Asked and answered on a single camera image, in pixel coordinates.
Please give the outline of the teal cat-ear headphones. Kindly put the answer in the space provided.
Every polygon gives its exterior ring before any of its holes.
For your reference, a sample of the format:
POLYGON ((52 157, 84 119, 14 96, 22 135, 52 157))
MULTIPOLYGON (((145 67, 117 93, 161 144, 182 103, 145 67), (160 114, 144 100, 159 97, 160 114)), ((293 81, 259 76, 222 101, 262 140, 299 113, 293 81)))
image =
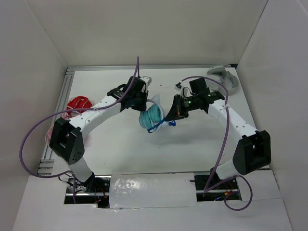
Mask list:
POLYGON ((145 111, 140 112, 139 124, 151 134, 161 128, 166 116, 160 104, 160 94, 156 94, 151 99, 147 99, 147 103, 152 103, 152 105, 145 111))

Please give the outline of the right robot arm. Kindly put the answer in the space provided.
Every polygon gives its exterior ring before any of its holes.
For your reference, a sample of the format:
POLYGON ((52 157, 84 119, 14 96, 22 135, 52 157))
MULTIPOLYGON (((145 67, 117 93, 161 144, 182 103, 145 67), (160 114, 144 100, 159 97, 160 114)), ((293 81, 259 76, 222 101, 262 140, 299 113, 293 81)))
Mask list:
POLYGON ((230 177, 247 175, 269 165, 271 142, 267 131, 259 131, 251 126, 231 108, 227 94, 210 91, 206 85, 208 79, 202 76, 189 77, 192 95, 175 95, 165 121, 185 119, 190 111, 203 110, 226 129, 224 139, 231 136, 237 146, 231 160, 225 163, 218 160, 211 169, 210 183, 212 187, 220 189, 230 177))

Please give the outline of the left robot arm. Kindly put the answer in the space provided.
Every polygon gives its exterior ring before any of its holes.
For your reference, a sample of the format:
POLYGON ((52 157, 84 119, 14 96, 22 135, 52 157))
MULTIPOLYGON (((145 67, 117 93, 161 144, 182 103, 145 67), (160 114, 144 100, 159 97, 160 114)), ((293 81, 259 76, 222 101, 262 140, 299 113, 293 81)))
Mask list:
POLYGON ((145 111, 151 82, 151 77, 130 77, 128 83, 110 90, 90 110, 68 120, 55 121, 49 146, 66 162, 82 191, 90 192, 95 186, 95 175, 83 157, 84 139, 102 122, 125 109, 145 111))

